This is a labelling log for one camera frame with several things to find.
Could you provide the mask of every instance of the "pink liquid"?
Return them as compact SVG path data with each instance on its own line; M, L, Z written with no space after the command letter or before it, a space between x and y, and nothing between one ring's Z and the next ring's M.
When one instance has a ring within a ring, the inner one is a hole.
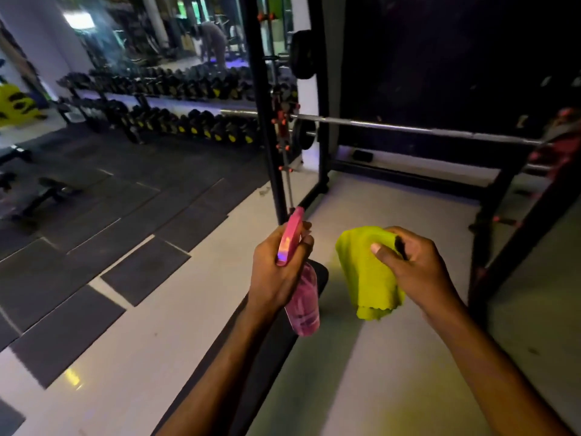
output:
M297 335L313 335L319 325L317 274L311 265L304 265L303 274L292 298L285 307L290 324Z

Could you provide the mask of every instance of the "yellow cloth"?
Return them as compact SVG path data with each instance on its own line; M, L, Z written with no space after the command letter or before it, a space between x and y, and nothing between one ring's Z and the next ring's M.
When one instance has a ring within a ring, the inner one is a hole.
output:
M361 320L379 320L403 303L393 272L371 252L372 243L395 248L396 235L376 226L345 231L335 245L351 302Z

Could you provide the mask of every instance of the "forearm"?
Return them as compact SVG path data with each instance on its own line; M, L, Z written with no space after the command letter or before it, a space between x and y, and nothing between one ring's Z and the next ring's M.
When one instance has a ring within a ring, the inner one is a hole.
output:
M429 317L492 429L500 435L572 435L512 360L456 308Z
M244 309L213 363L157 436L202 436L215 426L229 424L235 409L236 389L245 379L271 319L258 318Z

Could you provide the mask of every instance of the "pink spray bottle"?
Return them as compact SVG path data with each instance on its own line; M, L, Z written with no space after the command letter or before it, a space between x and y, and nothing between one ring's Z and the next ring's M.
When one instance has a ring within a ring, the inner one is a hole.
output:
M297 207L289 218L287 229L282 235L278 248L277 264L286 266L299 246L303 229L304 209ZM297 335L308 337L319 329L319 297L317 274L311 265L305 263L299 284L285 310L290 324Z

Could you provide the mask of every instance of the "person's right hand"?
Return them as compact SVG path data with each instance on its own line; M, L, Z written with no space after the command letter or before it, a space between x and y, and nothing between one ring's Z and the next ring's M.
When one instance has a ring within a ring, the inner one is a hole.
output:
M464 304L434 242L400 227L386 228L386 231L402 240L407 260L379 243L371 245L371 251L393 271L397 285L424 313L430 318L450 309L463 309Z

